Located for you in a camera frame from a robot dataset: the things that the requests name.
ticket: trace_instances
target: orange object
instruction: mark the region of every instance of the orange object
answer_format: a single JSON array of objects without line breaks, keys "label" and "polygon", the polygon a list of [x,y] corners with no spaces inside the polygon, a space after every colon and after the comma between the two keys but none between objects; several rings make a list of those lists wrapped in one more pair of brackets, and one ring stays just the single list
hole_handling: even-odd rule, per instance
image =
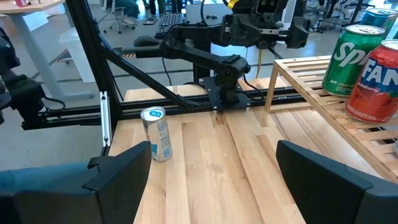
[{"label": "orange object", "polygon": [[370,123],[389,121],[398,109],[398,40],[383,40],[356,81],[346,110]]}]

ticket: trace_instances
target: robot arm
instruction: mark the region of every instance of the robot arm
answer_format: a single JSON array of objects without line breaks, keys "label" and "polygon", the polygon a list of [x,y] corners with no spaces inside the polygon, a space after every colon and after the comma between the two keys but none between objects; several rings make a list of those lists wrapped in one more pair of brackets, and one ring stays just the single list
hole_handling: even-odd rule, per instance
[{"label": "robot arm", "polygon": [[173,26],[160,45],[161,55],[168,59],[184,59],[214,70],[215,84],[220,87],[220,102],[236,103],[239,101],[238,79],[250,72],[246,59],[239,55],[221,57],[198,50],[187,46],[185,39],[205,39],[224,47],[255,45],[259,49],[273,47],[278,40],[285,41],[288,48],[300,48],[305,45],[309,28],[307,20],[295,17],[289,30],[279,30],[279,25],[273,23],[271,19],[268,21],[259,19],[261,15],[225,15],[221,25],[217,26],[206,26],[201,23]]}]

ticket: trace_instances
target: person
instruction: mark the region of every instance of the person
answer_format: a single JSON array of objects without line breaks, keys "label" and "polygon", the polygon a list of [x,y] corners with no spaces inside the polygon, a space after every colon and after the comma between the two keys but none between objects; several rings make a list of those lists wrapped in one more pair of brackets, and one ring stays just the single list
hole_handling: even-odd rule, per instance
[{"label": "person", "polygon": [[319,10],[324,10],[325,9],[325,0],[318,0],[319,5],[317,7],[317,9]]},{"label": "person", "polygon": [[144,3],[145,9],[149,9],[149,4],[147,2],[147,0],[142,0],[142,2]]},{"label": "person", "polygon": [[134,19],[138,18],[139,9],[134,0],[115,0],[115,7],[125,7],[123,22],[134,25]]}]

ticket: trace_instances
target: black metal frame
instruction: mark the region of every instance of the black metal frame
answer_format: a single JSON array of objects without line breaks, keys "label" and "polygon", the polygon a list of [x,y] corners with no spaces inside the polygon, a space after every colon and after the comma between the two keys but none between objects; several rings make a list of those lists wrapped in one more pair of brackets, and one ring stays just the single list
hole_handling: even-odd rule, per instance
[{"label": "black metal frame", "polygon": [[[112,134],[114,134],[119,120],[140,118],[141,110],[151,106],[163,106],[168,115],[214,110],[210,104],[208,95],[186,97],[176,95],[143,71],[132,66],[125,61],[119,53],[112,50],[112,48],[107,45],[106,41],[101,38],[100,30],[98,29],[95,19],[91,16],[86,0],[66,0],[66,4],[70,10],[77,32],[79,33],[98,89],[99,91],[108,92],[109,107],[111,108]],[[163,95],[165,99],[120,102],[117,95],[116,81],[107,60],[113,62],[130,75]],[[196,70],[194,69],[194,73],[195,71],[195,81],[199,81],[199,79],[203,77],[208,77],[207,73],[200,76],[201,71],[199,68]],[[261,95],[267,95],[267,89],[261,90],[261,93],[255,90],[247,91],[247,93],[255,98],[260,98]],[[276,88],[274,90],[274,96],[275,97],[272,99],[273,105],[305,101],[292,87]],[[264,103],[264,100],[249,100],[249,106],[261,106],[264,105]],[[38,129],[68,125],[100,125],[100,111],[100,106],[86,106],[67,108],[62,111],[51,111],[47,114],[47,117],[50,119],[40,124],[25,124],[23,128]]]}]

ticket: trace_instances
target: can lid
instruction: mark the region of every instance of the can lid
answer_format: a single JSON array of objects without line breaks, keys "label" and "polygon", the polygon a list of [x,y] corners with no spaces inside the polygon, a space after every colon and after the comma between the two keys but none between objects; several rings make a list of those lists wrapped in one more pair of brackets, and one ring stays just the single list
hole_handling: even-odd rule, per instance
[{"label": "can lid", "polygon": [[159,106],[153,106],[141,111],[141,118],[146,121],[157,121],[163,118],[165,110]]},{"label": "can lid", "polygon": [[398,40],[382,40],[381,44],[388,49],[398,50]]},{"label": "can lid", "polygon": [[367,11],[376,15],[386,15],[386,16],[398,14],[398,11],[393,9],[374,8],[374,9],[367,9]]},{"label": "can lid", "polygon": [[380,35],[385,32],[383,28],[367,25],[351,25],[347,27],[347,30],[362,35]]}]

